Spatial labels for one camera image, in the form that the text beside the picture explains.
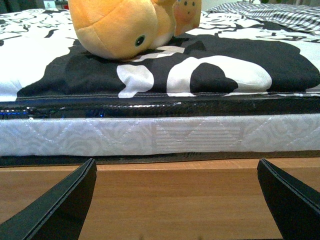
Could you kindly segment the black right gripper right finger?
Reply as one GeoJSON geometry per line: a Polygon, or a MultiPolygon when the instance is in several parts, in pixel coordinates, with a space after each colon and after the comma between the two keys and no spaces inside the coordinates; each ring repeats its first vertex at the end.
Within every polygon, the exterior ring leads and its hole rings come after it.
{"type": "Polygon", "coordinates": [[[284,240],[320,238],[320,193],[266,159],[257,165],[265,202],[284,240]]]}

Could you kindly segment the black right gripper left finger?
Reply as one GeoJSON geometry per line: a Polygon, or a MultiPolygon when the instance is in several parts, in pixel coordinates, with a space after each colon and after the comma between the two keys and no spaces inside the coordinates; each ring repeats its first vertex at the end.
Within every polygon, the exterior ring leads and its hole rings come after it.
{"type": "Polygon", "coordinates": [[[0,225],[2,240],[77,240],[97,179],[89,159],[42,196],[0,225]]]}

